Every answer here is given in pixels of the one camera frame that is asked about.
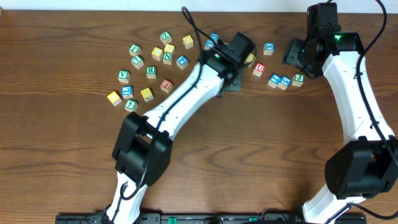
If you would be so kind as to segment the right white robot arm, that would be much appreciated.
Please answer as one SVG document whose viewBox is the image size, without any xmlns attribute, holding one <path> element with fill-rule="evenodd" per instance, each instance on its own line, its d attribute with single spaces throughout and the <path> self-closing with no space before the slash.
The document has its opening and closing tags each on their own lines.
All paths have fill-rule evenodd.
<svg viewBox="0 0 398 224">
<path fill-rule="evenodd" d="M 307 9 L 306 38 L 292 39 L 286 48 L 283 64 L 311 79 L 326 78 L 343 127 L 343 147 L 326 163 L 325 185 L 302 205 L 306 223 L 334 223 L 397 180 L 397 139 L 371 88 L 367 52 L 358 33 L 341 30 L 331 1 Z"/>
</svg>

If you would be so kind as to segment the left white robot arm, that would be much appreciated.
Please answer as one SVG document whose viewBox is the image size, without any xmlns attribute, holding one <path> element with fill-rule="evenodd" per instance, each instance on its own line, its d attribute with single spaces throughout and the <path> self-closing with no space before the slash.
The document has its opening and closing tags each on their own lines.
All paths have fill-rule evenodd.
<svg viewBox="0 0 398 224">
<path fill-rule="evenodd" d="M 181 127 L 234 81 L 255 51 L 254 42 L 240 32 L 229 44 L 219 41 L 201 50 L 198 63 L 171 95 L 143 116 L 135 112 L 126 116 L 112 152 L 118 184 L 112 204 L 104 210 L 103 223 L 137 220 L 147 188 L 170 164 L 173 140 Z"/>
</svg>

